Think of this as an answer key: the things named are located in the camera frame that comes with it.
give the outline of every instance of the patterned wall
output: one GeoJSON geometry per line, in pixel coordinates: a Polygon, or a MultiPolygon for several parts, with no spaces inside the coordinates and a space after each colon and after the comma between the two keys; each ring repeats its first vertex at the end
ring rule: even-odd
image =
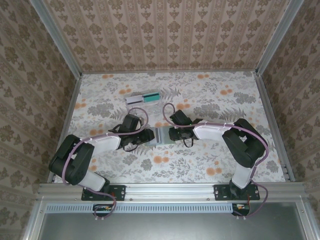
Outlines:
{"type": "Polygon", "coordinates": [[[273,111],[320,223],[320,1],[305,0],[266,71],[273,111]]]}
{"type": "Polygon", "coordinates": [[[44,0],[83,72],[254,69],[289,0],[44,0]]]}
{"type": "Polygon", "coordinates": [[[29,1],[0,1],[0,239],[19,239],[75,79],[29,1]]]}

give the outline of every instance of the floral wallpaper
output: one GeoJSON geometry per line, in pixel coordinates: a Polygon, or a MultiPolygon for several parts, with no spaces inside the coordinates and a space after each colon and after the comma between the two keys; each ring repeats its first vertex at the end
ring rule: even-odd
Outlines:
{"type": "Polygon", "coordinates": [[[82,72],[254,69],[290,0],[44,0],[82,72]]]}
{"type": "Polygon", "coordinates": [[[298,181],[320,223],[320,1],[305,0],[263,73],[298,181]]]}
{"type": "MultiPolygon", "coordinates": [[[[230,123],[247,119],[270,149],[254,179],[285,181],[252,72],[85,74],[69,134],[84,138],[108,132],[127,114],[125,96],[151,89],[158,89],[163,103],[173,103],[192,120],[230,123]]],[[[169,124],[160,113],[150,116],[149,125],[169,124]]],[[[229,182],[235,166],[224,142],[197,140],[191,148],[178,141],[156,147],[140,145],[132,152],[105,151],[92,156],[89,169],[113,183],[216,183],[229,182]]]]}
{"type": "Polygon", "coordinates": [[[0,1],[0,239],[20,239],[75,79],[30,2],[0,1]]]}

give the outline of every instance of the vented metal strip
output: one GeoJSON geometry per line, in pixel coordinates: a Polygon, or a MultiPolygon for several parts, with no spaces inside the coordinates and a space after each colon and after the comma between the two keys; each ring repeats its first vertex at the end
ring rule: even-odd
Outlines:
{"type": "MultiPolygon", "coordinates": [[[[49,203],[46,214],[93,213],[94,203],[49,203]]],[[[232,203],[118,203],[115,213],[232,213],[232,203]]]]}

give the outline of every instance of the wire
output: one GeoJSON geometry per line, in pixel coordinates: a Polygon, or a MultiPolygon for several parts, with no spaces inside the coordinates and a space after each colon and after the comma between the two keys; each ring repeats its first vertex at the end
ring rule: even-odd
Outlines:
{"type": "MultiPolygon", "coordinates": [[[[73,149],[71,150],[71,152],[69,153],[69,156],[67,157],[65,163],[64,163],[64,166],[63,166],[63,170],[62,170],[62,175],[61,175],[61,178],[62,178],[62,182],[64,185],[70,185],[69,183],[66,182],[66,171],[67,171],[67,167],[69,165],[69,162],[71,160],[71,157],[72,155],[76,152],[77,148],[83,144],[84,142],[88,142],[88,141],[92,141],[92,140],[99,140],[99,139],[103,139],[103,138],[106,138],[108,136],[123,136],[123,135],[133,135],[133,134],[137,134],[137,133],[140,133],[141,131],[143,131],[145,129],[145,127],[148,125],[148,122],[149,122],[149,116],[147,114],[147,112],[140,108],[140,107],[133,107],[131,108],[129,111],[128,111],[128,114],[132,111],[132,110],[141,110],[142,112],[144,112],[145,114],[145,124],[140,127],[139,130],[137,131],[133,131],[133,132],[125,132],[125,133],[110,133],[108,132],[107,134],[101,134],[101,135],[97,135],[97,136],[93,136],[93,137],[87,137],[83,140],[80,140],[74,147],[73,149]]],[[[83,188],[86,188],[87,190],[89,190],[90,192],[94,193],[94,194],[98,194],[98,195],[104,195],[104,196],[108,196],[110,198],[113,199],[113,208],[112,210],[105,216],[106,218],[109,217],[113,211],[116,209],[116,206],[117,206],[117,201],[116,201],[116,198],[108,193],[104,193],[104,192],[99,192],[99,191],[94,191],[92,190],[91,188],[87,188],[87,187],[84,187],[84,186],[81,186],[83,188]]]]}
{"type": "Polygon", "coordinates": [[[173,112],[175,113],[176,112],[176,109],[175,109],[175,106],[168,102],[166,103],[163,108],[162,108],[162,115],[163,115],[163,118],[164,120],[166,120],[170,125],[176,127],[176,128],[189,128],[189,127],[198,127],[198,126],[206,126],[206,125],[209,125],[209,126],[217,126],[217,127],[227,127],[227,128],[234,128],[234,129],[238,129],[240,131],[243,131],[243,132],[246,132],[252,136],[254,136],[256,139],[258,139],[262,145],[264,146],[265,148],[265,155],[263,156],[262,159],[260,159],[259,161],[257,161],[254,166],[253,166],[253,169],[252,169],[252,172],[251,172],[251,175],[250,175],[250,181],[257,185],[258,187],[261,187],[265,190],[265,197],[261,203],[261,205],[258,207],[258,209],[256,211],[254,211],[253,213],[247,215],[247,216],[243,216],[243,218],[248,218],[248,217],[251,217],[251,216],[254,216],[258,211],[260,211],[260,209],[263,207],[263,205],[266,203],[267,199],[268,199],[268,196],[269,196],[269,192],[267,190],[267,188],[265,186],[262,186],[261,184],[258,184],[256,182],[253,181],[253,176],[255,175],[255,172],[257,170],[257,166],[262,163],[264,160],[266,160],[266,158],[268,157],[269,155],[269,148],[268,148],[268,145],[267,143],[257,134],[255,134],[254,132],[248,130],[248,129],[245,129],[243,127],[240,127],[240,126],[235,126],[235,125],[232,125],[232,124],[227,124],[227,123],[213,123],[213,122],[205,122],[205,123],[196,123],[196,124],[191,124],[191,125],[177,125],[177,124],[174,124],[173,122],[169,121],[168,118],[166,117],[166,113],[165,113],[165,109],[166,109],[166,106],[170,105],[172,108],[173,108],[173,112]]]}

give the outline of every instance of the floral tablecloth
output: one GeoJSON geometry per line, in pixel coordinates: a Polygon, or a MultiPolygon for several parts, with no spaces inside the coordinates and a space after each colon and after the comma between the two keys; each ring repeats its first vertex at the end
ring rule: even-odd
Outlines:
{"type": "MultiPolygon", "coordinates": [[[[122,123],[127,113],[124,96],[150,89],[159,89],[163,103],[173,103],[192,120],[225,123],[247,119],[270,149],[254,180],[285,181],[252,72],[83,75],[69,134],[84,138],[106,133],[122,123]]],[[[167,124],[159,115],[150,125],[167,124]]],[[[93,156],[89,168],[112,183],[216,183],[228,182],[235,166],[236,161],[224,142],[197,140],[192,148],[179,141],[157,147],[141,145],[133,152],[106,151],[93,156]]]]}

